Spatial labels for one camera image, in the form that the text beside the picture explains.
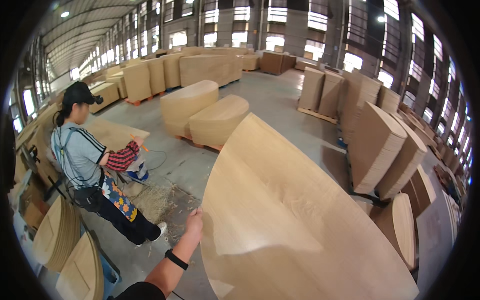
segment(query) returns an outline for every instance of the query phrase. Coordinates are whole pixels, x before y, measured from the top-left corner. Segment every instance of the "black waist bag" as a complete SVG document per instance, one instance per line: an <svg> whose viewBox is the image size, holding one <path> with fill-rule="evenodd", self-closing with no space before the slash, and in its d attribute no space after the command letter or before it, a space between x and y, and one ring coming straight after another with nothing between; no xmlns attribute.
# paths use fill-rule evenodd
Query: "black waist bag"
<svg viewBox="0 0 480 300"><path fill-rule="evenodd" d="M73 201L79 207L84 208L88 212L96 213L100 210L102 202L105 201L103 196L102 184L104 180L103 171L100 172L100 181L99 186L94 186L90 188L82 188L73 191Z"/></svg>

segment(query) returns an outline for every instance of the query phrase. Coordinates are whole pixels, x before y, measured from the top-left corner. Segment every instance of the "orange pallet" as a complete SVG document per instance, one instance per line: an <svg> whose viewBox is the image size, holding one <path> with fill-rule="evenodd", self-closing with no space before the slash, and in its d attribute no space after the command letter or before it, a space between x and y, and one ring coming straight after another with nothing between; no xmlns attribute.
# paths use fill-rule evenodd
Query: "orange pallet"
<svg viewBox="0 0 480 300"><path fill-rule="evenodd" d="M192 139L191 136L175 135L175 138L176 138L176 139L179 139L179 140L181 140L182 138L186 138L187 140L190 140L190 141L193 142L193 139ZM197 148L205 148L205 147L207 146L207 147L210 147L210 148L212 148L212 149L217 150L218 152L222 151L222 149L223 149L223 145L220 145L220 146L211 146L211 145L200 145L200 144L196 144L196 143L193 143L193 145L194 145L195 147L197 147Z"/></svg>

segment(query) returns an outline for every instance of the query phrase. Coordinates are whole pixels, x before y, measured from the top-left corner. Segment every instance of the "black cap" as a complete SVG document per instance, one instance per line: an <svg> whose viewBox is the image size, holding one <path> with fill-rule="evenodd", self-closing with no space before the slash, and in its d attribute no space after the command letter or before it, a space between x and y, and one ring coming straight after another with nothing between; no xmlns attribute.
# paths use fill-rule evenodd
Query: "black cap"
<svg viewBox="0 0 480 300"><path fill-rule="evenodd" d="M94 104L96 98L92 95L86 83L77 81L70 85L65 91L65 94L63 95L63 104L73 105L74 103L82 102Z"/></svg>

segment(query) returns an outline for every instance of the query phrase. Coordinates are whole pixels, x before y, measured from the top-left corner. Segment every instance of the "white sneaker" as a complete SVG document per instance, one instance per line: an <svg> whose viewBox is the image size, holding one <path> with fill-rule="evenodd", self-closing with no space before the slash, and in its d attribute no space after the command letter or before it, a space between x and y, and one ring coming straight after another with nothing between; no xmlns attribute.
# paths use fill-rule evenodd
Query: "white sneaker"
<svg viewBox="0 0 480 300"><path fill-rule="evenodd" d="M158 236L158 238L156 238L156 239L153 240L153 241L157 241L161 236L164 236L165 233L167 232L167 224L166 224L165 222L161 222L161 223L159 223L157 226L158 226L158 228L160 228L161 233L160 233L160 235Z"/></svg>

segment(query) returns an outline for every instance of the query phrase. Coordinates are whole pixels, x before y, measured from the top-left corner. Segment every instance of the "hand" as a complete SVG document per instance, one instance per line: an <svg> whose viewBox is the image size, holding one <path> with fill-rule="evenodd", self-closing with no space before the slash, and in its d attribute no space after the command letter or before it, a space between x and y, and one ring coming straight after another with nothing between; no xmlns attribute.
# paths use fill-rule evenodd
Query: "hand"
<svg viewBox="0 0 480 300"><path fill-rule="evenodd" d="M135 137L133 138L133 140L137 143L137 145L138 145L139 147L141 147L141 146L143 145L143 143L144 143L144 140L143 140L141 137L139 137L139 136L135 136Z"/></svg>
<svg viewBox="0 0 480 300"><path fill-rule="evenodd" d="M198 238L198 241L202 239L202 228L204 223L202 216L204 211L201 207L195 208L187 217L185 234L192 235Z"/></svg>

